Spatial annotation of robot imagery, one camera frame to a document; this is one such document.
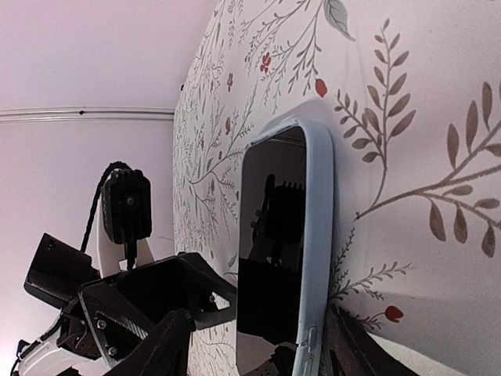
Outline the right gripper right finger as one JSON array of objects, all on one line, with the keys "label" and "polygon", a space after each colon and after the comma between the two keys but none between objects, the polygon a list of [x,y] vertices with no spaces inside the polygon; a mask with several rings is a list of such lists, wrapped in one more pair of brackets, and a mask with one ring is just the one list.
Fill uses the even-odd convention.
[{"label": "right gripper right finger", "polygon": [[415,372],[384,351],[355,318],[332,305],[326,311],[320,374],[410,376]]}]

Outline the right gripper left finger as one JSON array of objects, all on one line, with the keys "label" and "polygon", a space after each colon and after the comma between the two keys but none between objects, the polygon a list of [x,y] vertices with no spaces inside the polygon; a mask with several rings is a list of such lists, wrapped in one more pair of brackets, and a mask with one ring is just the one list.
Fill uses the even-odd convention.
[{"label": "right gripper left finger", "polygon": [[190,335],[185,311],[169,312],[131,354],[113,368],[113,375],[187,375]]}]

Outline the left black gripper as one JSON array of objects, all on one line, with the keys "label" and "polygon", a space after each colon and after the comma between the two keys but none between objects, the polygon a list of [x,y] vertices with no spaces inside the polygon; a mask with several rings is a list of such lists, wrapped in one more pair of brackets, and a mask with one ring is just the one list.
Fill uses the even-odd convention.
[{"label": "left black gripper", "polygon": [[169,312],[183,310],[194,329],[236,319],[237,289],[195,252],[102,277],[92,259],[44,234],[24,281],[57,308],[54,324],[23,344],[25,364],[80,364],[103,358],[117,366]]}]

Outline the phone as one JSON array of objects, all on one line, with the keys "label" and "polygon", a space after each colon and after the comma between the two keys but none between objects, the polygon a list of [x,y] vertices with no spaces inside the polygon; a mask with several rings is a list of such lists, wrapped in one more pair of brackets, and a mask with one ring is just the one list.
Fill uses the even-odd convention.
[{"label": "phone", "polygon": [[247,148],[240,187],[236,366],[241,375],[319,371],[333,241],[333,141],[294,121]]}]

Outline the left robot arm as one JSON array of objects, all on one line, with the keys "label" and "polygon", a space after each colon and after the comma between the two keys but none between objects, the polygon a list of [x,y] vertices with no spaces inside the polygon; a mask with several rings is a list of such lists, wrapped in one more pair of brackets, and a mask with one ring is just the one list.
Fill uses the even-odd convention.
[{"label": "left robot arm", "polygon": [[12,374],[75,375],[104,359],[112,375],[183,375],[191,334],[236,316],[236,288],[197,253],[156,261],[145,240],[105,241],[96,259],[42,237],[24,287],[59,316],[20,341]]}]

